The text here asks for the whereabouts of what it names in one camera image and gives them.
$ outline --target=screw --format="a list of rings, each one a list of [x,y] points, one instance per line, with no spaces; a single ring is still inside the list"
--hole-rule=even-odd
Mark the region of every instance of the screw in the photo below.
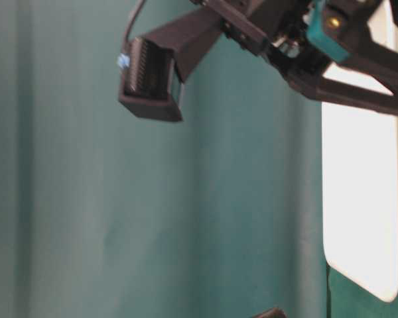
[[[336,17],[331,17],[329,19],[327,19],[327,25],[329,28],[339,28],[342,23],[340,22],[340,20]]]

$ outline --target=curtain fold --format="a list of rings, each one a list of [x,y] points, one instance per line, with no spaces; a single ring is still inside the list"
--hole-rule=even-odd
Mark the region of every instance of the curtain fold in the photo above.
[[[135,118],[134,3],[0,2],[0,317],[325,317],[319,104],[222,38],[183,123]]]

